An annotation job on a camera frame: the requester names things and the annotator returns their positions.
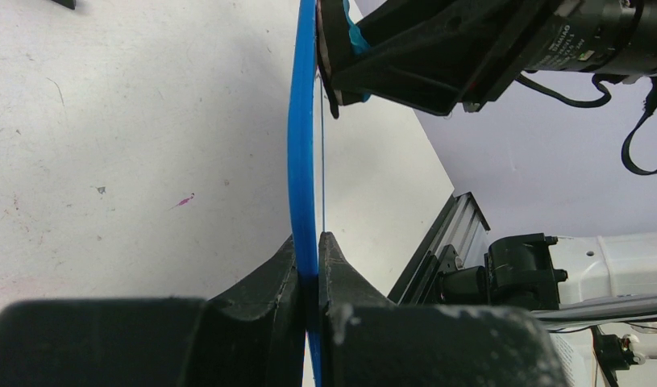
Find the stain on surface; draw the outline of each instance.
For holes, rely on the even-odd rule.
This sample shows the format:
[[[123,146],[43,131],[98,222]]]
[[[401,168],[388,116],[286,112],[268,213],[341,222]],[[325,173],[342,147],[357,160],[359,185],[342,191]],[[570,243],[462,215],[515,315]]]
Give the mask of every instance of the stain on surface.
[[[46,78],[46,79],[48,79],[50,82],[55,84],[55,86],[57,87],[57,93],[60,95],[60,102],[62,102],[62,106],[64,106],[64,98],[62,98],[62,90],[60,90],[60,85],[58,85],[57,82],[55,82],[50,78]]]
[[[176,205],[175,205],[174,207],[172,207],[172,208],[176,208],[176,207],[183,206],[184,204],[187,204],[188,202],[190,202],[191,200],[193,200],[193,198],[195,198],[195,193],[190,194],[189,197],[187,197],[187,198],[181,200],[180,202],[178,202],[178,204],[176,204]]]

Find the black cable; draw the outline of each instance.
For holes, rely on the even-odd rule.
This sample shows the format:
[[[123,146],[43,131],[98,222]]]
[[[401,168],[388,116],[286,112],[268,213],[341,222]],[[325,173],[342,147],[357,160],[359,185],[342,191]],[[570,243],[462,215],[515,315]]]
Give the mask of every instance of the black cable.
[[[637,328],[643,328],[643,329],[655,329],[655,330],[657,330],[656,327],[645,327],[645,326],[643,326],[643,325],[633,324],[632,322],[625,322],[625,324],[629,325],[630,327],[637,327]]]
[[[564,331],[563,329],[565,329],[565,328],[561,328],[561,329],[556,329],[556,330],[553,330],[553,331],[549,330],[549,333],[556,333],[556,334],[576,333],[576,332],[586,331],[586,330],[590,329],[591,327],[592,326],[584,327],[584,328],[577,328],[577,329],[573,329],[572,331]]]
[[[592,76],[592,83],[597,88],[597,90],[602,92],[604,95],[601,98],[594,101],[575,101],[573,99],[563,96],[562,94],[556,93],[554,90],[549,89],[546,86],[540,85],[539,83],[531,80],[528,77],[525,77],[522,74],[518,75],[518,78],[516,78],[516,81],[518,83],[534,91],[537,91],[538,93],[555,98],[561,101],[562,103],[565,103],[568,106],[584,108],[584,109],[601,107],[606,103],[608,103],[611,99],[610,92],[608,91],[608,89],[605,88],[605,86],[601,84],[601,82],[609,81],[609,82],[617,83],[620,80],[621,78],[617,76],[594,74]],[[634,134],[637,132],[637,130],[655,113],[656,109],[657,109],[657,76],[654,76],[651,77],[651,91],[647,95],[647,99],[644,102],[644,114],[639,119],[634,129],[632,129],[629,135],[627,135],[625,141],[622,143],[622,152],[621,152],[622,165],[624,165],[628,171],[634,173],[635,175],[639,175],[639,176],[657,175],[657,169],[653,171],[647,171],[645,169],[641,169],[632,161],[632,158],[630,156],[630,145],[632,144],[632,137],[634,137]]]
[[[546,86],[540,85],[539,83],[531,80],[530,78],[522,74],[518,75],[516,81],[521,85],[529,89],[532,89],[538,93],[544,94],[548,97],[555,98],[568,106],[578,107],[580,109],[592,109],[594,107],[601,107],[606,103],[608,103],[611,99],[610,92],[608,91],[608,89],[606,89],[605,86],[601,84],[603,78],[599,74],[594,74],[594,76],[592,77],[592,84],[594,84],[594,87],[596,87],[597,90],[601,91],[604,95],[602,95],[599,99],[596,99],[594,101],[576,101],[574,99],[570,99],[562,94],[556,93],[554,90],[549,89]]]
[[[647,99],[644,102],[644,114],[637,122],[637,126],[632,129],[632,131],[627,135],[625,142],[622,143],[622,164],[625,165],[630,172],[639,175],[639,176],[650,176],[657,175],[657,169],[654,171],[646,171],[645,169],[639,168],[630,157],[630,145],[632,144],[632,137],[634,133],[649,119],[657,108],[657,76],[651,77],[651,91],[647,95]]]
[[[618,319],[618,318],[637,318],[637,317],[644,317],[647,316],[648,313],[635,313],[635,314],[625,314],[625,315],[611,315],[611,316],[604,316],[604,317],[587,317],[587,318],[558,318],[558,317],[539,317],[537,316],[537,319],[540,321],[544,321],[545,323],[598,323],[602,319]],[[612,323],[657,323],[657,317],[651,317],[651,318],[641,318],[641,319],[635,319],[635,320],[622,320],[622,321],[612,321]]]

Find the camera lens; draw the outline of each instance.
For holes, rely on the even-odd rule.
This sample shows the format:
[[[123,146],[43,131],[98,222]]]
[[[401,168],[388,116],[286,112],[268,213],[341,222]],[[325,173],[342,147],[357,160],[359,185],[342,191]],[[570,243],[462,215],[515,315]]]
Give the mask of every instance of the camera lens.
[[[552,39],[526,69],[657,73],[657,0],[585,0],[568,17],[553,18],[543,28]]]

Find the white surface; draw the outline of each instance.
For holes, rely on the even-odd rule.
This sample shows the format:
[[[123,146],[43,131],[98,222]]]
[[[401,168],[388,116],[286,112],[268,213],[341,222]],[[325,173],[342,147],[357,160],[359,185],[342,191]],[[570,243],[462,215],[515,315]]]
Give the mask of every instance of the white surface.
[[[559,283],[563,304],[628,294],[657,294],[657,233],[559,237],[549,251],[554,267],[568,272],[568,280]]]
[[[210,297],[280,247],[297,5],[0,0],[0,309]],[[326,131],[329,228],[387,291],[451,184],[411,110]]]
[[[365,15],[382,2],[357,0]],[[586,74],[531,77],[570,98],[600,96]],[[657,231],[657,176],[633,175],[620,161],[651,83],[609,89],[613,100],[593,110],[515,84],[477,114],[459,106],[450,119],[417,116],[457,192],[475,195],[492,239]],[[635,136],[631,153],[640,167],[657,168],[657,111]]]

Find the blue plastic strip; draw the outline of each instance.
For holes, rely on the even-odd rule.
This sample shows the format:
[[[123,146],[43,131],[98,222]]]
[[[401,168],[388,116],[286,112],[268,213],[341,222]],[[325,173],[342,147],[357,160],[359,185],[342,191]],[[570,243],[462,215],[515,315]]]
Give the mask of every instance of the blue plastic strip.
[[[305,299],[314,382],[321,386],[318,246],[314,212],[314,74],[316,0],[300,0],[288,114],[288,196],[297,271]]]

